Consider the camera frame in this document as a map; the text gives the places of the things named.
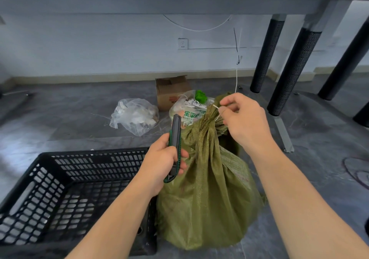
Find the black plastic crate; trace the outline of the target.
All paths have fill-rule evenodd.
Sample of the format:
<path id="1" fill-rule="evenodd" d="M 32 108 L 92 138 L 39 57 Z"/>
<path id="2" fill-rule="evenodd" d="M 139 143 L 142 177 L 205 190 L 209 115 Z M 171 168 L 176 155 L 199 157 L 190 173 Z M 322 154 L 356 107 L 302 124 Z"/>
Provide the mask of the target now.
<path id="1" fill-rule="evenodd" d="M 46 152 L 0 205 L 0 259 L 63 259 L 138 172 L 148 147 Z"/>

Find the person's left forearm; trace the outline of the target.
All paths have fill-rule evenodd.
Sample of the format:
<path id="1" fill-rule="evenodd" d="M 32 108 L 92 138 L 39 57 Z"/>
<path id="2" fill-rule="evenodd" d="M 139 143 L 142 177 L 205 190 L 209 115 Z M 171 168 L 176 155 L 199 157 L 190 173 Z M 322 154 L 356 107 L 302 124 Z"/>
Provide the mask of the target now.
<path id="1" fill-rule="evenodd" d="M 163 179 L 136 177 L 65 259 L 127 259 L 152 197 Z"/>

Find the white printed sack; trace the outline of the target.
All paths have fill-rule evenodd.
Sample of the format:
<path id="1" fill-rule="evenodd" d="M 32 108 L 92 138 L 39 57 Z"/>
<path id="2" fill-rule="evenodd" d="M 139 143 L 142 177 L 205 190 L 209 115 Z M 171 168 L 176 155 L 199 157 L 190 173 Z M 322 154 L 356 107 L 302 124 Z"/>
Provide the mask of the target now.
<path id="1" fill-rule="evenodd" d="M 181 128 L 185 129 L 187 126 L 200 120 L 206 113 L 208 106 L 212 106 L 215 98 L 208 97 L 206 104 L 200 104 L 195 97 L 196 90 L 190 90 L 180 95 L 179 99 L 169 110 L 169 117 L 173 120 L 174 114 L 182 117 Z"/>

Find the grey metal table foot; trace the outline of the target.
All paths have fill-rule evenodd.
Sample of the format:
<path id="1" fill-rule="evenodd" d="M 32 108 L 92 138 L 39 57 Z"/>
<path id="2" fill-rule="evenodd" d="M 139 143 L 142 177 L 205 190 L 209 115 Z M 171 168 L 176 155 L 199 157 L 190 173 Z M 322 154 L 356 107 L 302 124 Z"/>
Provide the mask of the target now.
<path id="1" fill-rule="evenodd" d="M 277 127 L 277 130 L 279 132 L 279 136 L 282 140 L 282 143 L 283 143 L 283 148 L 282 150 L 285 152 L 285 153 L 292 153 L 294 152 L 294 147 L 293 147 L 293 144 L 292 144 L 292 141 L 289 137 L 289 134 L 288 134 L 288 131 L 285 127 L 285 124 L 282 120 L 281 117 L 273 117 L 274 118 L 274 122 L 275 122 L 275 125 Z"/>

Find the bright green plastic bag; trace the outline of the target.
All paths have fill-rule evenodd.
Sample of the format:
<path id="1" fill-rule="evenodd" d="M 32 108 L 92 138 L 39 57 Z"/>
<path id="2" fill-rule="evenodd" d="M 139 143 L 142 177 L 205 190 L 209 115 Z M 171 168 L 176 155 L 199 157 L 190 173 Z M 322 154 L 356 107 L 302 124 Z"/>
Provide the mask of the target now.
<path id="1" fill-rule="evenodd" d="M 206 104 L 208 97 L 201 90 L 196 90 L 194 99 L 200 104 Z"/>

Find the grey metal table frame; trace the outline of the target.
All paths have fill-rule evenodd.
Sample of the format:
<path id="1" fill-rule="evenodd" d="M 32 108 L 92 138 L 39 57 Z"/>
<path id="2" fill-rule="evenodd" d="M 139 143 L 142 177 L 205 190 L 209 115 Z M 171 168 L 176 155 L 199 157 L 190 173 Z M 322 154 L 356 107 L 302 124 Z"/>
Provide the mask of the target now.
<path id="1" fill-rule="evenodd" d="M 0 0 L 0 14 L 314 14 L 331 0 Z"/>

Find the person's right hand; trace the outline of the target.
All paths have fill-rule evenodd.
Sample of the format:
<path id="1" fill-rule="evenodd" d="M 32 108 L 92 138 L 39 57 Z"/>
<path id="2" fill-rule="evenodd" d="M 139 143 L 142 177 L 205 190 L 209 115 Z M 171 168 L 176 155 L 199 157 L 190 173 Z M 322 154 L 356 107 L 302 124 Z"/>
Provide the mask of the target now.
<path id="1" fill-rule="evenodd" d="M 237 105 L 239 107 L 238 113 L 221 115 L 221 118 L 232 138 L 243 147 L 247 154 L 253 156 L 276 146 L 265 110 L 258 102 L 241 93 L 233 93 L 224 97 L 219 104 L 220 106 Z"/>

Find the green black utility knife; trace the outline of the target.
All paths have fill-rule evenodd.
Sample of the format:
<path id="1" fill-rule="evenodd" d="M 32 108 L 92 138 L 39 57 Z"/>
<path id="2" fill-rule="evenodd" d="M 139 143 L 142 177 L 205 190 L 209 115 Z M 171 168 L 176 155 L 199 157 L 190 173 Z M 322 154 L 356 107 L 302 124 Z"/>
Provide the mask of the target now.
<path id="1" fill-rule="evenodd" d="M 174 114 L 172 120 L 172 129 L 169 133 L 168 146 L 174 146 L 177 151 L 177 161 L 173 163 L 169 174 L 164 179 L 164 183 L 172 182 L 178 175 L 181 163 L 181 123 L 182 117 Z"/>

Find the black perforated table leg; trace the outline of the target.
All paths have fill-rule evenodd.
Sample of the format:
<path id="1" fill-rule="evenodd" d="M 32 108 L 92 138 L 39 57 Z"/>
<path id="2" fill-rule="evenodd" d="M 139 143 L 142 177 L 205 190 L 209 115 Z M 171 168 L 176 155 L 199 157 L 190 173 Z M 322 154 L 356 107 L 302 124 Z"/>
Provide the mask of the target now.
<path id="1" fill-rule="evenodd" d="M 282 112 L 321 33 L 301 28 L 267 106 L 270 115 L 278 117 Z"/>
<path id="2" fill-rule="evenodd" d="M 338 64 L 317 94 L 321 99 L 331 101 L 362 58 L 369 51 L 369 16 L 362 24 Z"/>
<path id="3" fill-rule="evenodd" d="M 261 91 L 264 78 L 267 74 L 286 17 L 286 14 L 273 14 L 272 18 L 270 19 L 270 23 L 266 31 L 260 56 L 256 64 L 255 72 L 250 85 L 250 91 L 253 93 L 259 93 Z"/>

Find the person's right forearm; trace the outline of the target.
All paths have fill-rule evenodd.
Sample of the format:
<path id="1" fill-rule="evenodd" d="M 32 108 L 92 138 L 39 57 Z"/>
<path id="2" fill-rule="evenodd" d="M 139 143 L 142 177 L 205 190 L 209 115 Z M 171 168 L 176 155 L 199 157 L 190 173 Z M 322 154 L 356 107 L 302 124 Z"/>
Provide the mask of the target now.
<path id="1" fill-rule="evenodd" d="M 274 141 L 245 150 L 255 165 L 290 259 L 369 259 L 369 246 Z"/>

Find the green woven sack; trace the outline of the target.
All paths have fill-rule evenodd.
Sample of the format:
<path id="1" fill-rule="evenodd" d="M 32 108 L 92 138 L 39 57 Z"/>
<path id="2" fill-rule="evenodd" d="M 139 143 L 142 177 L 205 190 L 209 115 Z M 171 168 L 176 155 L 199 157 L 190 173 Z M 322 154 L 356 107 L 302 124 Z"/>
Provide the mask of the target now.
<path id="1" fill-rule="evenodd" d="M 157 198 L 160 238 L 177 248 L 195 250 L 237 244 L 267 202 L 240 145 L 223 124 L 218 109 L 181 130 L 187 170 L 166 183 Z"/>

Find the person's left hand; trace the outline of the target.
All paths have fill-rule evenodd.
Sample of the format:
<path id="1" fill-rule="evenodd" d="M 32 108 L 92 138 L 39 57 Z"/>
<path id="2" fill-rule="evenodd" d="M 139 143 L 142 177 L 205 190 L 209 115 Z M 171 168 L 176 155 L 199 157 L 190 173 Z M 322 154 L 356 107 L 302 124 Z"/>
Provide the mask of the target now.
<path id="1" fill-rule="evenodd" d="M 155 141 L 145 155 L 143 163 L 133 179 L 135 184 L 148 192 L 150 197 L 158 195 L 163 188 L 164 179 L 169 174 L 172 165 L 177 161 L 177 151 L 172 146 L 172 154 L 160 152 L 160 138 Z M 183 174 L 187 169 L 187 164 L 183 158 L 188 158 L 189 154 L 186 150 L 181 150 L 181 163 L 179 174 Z"/>

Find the clear plastic bag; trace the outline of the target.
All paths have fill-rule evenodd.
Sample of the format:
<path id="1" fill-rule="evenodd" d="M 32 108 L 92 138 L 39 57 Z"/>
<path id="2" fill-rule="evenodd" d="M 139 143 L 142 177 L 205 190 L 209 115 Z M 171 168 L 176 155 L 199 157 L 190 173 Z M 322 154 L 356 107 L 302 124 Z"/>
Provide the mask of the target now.
<path id="1" fill-rule="evenodd" d="M 145 99 L 121 99 L 111 115 L 110 127 L 121 124 L 135 136 L 149 132 L 159 122 L 159 109 Z"/>

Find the brown cardboard box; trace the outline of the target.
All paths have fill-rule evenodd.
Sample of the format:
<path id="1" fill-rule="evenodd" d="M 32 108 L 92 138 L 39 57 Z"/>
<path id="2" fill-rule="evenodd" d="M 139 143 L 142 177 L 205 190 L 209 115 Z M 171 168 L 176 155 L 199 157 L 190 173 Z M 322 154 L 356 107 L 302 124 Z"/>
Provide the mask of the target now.
<path id="1" fill-rule="evenodd" d="M 192 90 L 186 75 L 155 79 L 159 112 L 169 111 L 180 95 Z"/>

